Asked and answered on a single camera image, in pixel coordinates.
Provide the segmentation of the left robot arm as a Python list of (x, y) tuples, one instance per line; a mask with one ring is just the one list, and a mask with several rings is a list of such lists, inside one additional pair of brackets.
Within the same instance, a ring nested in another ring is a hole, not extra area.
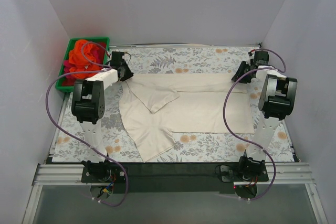
[(108, 62), (111, 69), (77, 80), (74, 84), (71, 112), (80, 123), (91, 152), (90, 158), (81, 163), (87, 171), (86, 175), (95, 182), (125, 181), (125, 171), (104, 157), (108, 153), (103, 144), (101, 129), (101, 119), (105, 112), (105, 89), (133, 77), (124, 55), (125, 52), (113, 51)]

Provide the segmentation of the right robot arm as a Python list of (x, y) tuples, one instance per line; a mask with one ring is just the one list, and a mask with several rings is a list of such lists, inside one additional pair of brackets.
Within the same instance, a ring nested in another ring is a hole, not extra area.
[(249, 61), (242, 61), (232, 81), (251, 83), (253, 78), (264, 82), (258, 102), (259, 122), (252, 143), (240, 157), (237, 175), (245, 181), (257, 182), (266, 178), (266, 151), (280, 123), (289, 116), (294, 107), (297, 79), (285, 76), (286, 65), (282, 69), (269, 64), (269, 49), (253, 49)]

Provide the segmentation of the cream t shirt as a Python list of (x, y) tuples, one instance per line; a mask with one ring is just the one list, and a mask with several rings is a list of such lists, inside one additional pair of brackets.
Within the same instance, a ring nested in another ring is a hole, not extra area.
[(170, 150), (173, 133), (253, 134), (249, 96), (229, 73), (136, 74), (123, 82), (119, 111), (144, 162)]

